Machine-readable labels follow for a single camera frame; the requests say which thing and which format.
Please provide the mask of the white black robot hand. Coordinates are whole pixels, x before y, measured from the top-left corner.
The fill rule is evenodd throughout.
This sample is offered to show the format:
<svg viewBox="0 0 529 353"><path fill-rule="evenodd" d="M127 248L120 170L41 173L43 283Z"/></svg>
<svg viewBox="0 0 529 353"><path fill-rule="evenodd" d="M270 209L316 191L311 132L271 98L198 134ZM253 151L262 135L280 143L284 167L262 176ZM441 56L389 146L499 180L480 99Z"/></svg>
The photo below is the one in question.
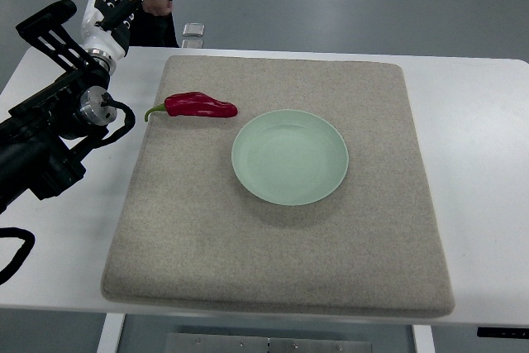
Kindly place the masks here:
<svg viewBox="0 0 529 353"><path fill-rule="evenodd" d="M129 49L131 23L145 0L88 0L81 26L82 47L112 61L124 58Z"/></svg>

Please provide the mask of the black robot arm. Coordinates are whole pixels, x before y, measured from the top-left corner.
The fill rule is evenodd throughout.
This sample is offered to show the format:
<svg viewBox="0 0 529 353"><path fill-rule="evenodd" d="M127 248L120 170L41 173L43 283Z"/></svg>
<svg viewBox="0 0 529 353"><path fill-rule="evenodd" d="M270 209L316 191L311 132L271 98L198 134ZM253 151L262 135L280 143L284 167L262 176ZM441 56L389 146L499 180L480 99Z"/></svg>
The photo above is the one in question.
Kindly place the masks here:
<svg viewBox="0 0 529 353"><path fill-rule="evenodd" d="M10 109L1 124L1 208L27 190L40 200L61 195L81 180L82 161L136 124L134 112L107 91L110 73L80 47L63 25L76 12L60 0L19 23L19 36L64 73Z"/></svg>

